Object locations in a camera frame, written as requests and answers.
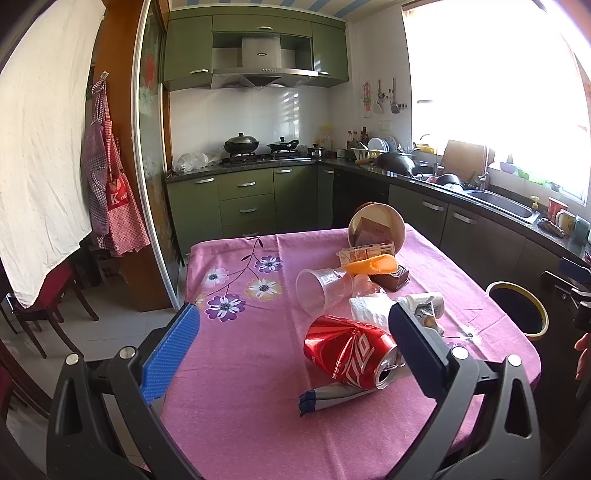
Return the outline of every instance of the hanging utensil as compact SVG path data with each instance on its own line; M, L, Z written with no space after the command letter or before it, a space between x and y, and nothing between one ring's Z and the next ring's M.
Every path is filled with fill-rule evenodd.
M392 78L392 100L390 100L390 111L392 113L400 113L400 108L396 103L396 78Z
M378 99L374 103L374 112L375 113L384 113L384 109L382 107L382 103L384 102L384 97L386 97L386 94L382 93L382 81L378 80Z

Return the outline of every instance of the small pot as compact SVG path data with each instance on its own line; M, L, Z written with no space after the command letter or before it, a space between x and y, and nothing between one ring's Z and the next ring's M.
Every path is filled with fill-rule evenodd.
M318 143L315 143L313 147L308 148L308 155L312 158L320 158L324 156L324 147L319 147Z
M258 140L240 133L237 137L226 140L223 147L229 154L251 153L258 148Z
M279 137L278 142L269 143L267 144L267 147L269 147L272 152L277 152L280 150L295 150L299 143L299 140L292 140L291 142L286 142L285 137Z

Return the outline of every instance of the blue gripper pad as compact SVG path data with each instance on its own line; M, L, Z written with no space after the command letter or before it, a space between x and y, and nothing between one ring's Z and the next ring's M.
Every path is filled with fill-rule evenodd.
M198 332L199 310L186 303L144 363L139 390L148 405L164 395Z
M447 394L449 347L432 328L424 327L410 311L395 303L388 327L404 361L426 397L441 401Z

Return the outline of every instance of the range hood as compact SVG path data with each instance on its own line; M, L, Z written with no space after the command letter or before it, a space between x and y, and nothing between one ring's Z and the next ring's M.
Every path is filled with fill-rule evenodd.
M212 89L227 87L299 87L318 77L314 70L283 68L278 37L244 37L242 66L213 69Z

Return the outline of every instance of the brown box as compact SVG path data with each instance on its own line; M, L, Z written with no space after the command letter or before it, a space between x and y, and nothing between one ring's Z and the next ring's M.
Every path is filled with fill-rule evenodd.
M388 291L397 291L408 281L408 270L398 265L398 270L387 275L370 275L369 278Z

